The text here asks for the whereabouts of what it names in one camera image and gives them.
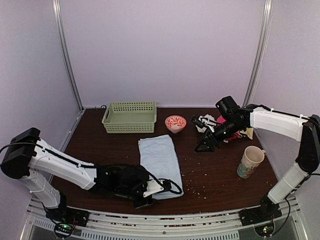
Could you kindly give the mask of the light blue towel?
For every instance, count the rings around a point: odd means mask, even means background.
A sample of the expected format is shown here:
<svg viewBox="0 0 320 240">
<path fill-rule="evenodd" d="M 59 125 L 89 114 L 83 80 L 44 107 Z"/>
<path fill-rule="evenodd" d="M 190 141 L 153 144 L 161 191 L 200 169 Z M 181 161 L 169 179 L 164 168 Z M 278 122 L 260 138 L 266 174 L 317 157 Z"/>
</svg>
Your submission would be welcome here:
<svg viewBox="0 0 320 240">
<path fill-rule="evenodd" d="M 160 135 L 151 138 L 141 138 L 138 141 L 140 165 L 153 174 L 157 179 L 168 179 L 176 183 L 170 192 L 170 197 L 178 198 L 184 195 L 183 183 L 178 157 L 172 138 Z"/>
</svg>

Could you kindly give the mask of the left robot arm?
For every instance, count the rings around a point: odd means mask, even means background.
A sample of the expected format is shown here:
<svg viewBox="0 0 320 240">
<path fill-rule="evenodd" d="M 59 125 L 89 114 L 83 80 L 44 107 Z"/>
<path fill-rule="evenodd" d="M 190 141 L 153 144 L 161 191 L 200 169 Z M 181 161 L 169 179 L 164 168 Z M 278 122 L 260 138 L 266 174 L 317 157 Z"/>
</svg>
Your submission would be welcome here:
<svg viewBox="0 0 320 240">
<path fill-rule="evenodd" d="M 61 222 L 69 221 L 72 211 L 66 207 L 65 196 L 52 187 L 39 171 L 105 198 L 118 196 L 133 200 L 136 208 L 148 205 L 152 195 L 162 189 L 140 165 L 96 165 L 78 160 L 50 146 L 34 127 L 14 137 L 1 151 L 5 151 L 0 165 L 2 172 L 24 182 Z"/>
</svg>

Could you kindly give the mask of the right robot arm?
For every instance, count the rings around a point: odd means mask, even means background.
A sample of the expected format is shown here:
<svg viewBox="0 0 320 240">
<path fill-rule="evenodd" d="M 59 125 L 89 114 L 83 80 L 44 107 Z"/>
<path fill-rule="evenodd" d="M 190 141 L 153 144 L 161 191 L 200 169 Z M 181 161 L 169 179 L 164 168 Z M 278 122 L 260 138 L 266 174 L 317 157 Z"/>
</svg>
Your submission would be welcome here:
<svg viewBox="0 0 320 240">
<path fill-rule="evenodd" d="M 279 203 L 298 189 L 320 167 L 320 117 L 281 112 L 263 104 L 239 106 L 231 96 L 216 103 L 224 118 L 223 123 L 209 126 L 193 116 L 191 121 L 205 129 L 195 147 L 195 152 L 214 152 L 224 140 L 235 133 L 253 128 L 258 132 L 262 145 L 269 155 L 275 156 L 287 143 L 293 149 L 284 148 L 282 156 L 287 160 L 295 157 L 288 171 L 274 187 L 260 200 L 256 210 L 259 220 L 266 221 L 279 210 Z"/>
</svg>

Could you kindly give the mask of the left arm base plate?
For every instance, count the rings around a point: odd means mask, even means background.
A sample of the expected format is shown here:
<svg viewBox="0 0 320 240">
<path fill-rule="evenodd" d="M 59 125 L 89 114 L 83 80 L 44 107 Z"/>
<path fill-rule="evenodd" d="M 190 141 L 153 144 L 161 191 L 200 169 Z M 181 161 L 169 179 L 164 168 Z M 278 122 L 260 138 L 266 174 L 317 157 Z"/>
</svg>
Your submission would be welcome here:
<svg viewBox="0 0 320 240">
<path fill-rule="evenodd" d="M 55 223 L 65 223 L 73 226 L 86 227 L 90 213 L 85 210 L 67 208 L 66 211 L 59 209 L 45 208 L 46 217 L 53 220 Z"/>
</svg>

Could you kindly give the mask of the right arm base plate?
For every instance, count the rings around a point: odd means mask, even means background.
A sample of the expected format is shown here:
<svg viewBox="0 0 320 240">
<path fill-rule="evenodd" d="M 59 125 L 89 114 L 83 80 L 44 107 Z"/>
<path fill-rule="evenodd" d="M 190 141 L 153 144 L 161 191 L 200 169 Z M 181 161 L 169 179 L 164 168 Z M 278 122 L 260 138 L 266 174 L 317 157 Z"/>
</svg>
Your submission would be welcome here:
<svg viewBox="0 0 320 240">
<path fill-rule="evenodd" d="M 255 225 L 267 221 L 271 221 L 273 218 L 279 218 L 282 216 L 280 210 L 272 211 L 271 213 L 265 213 L 260 206 L 254 208 L 244 208 L 239 211 L 239 218 L 242 226 Z"/>
</svg>

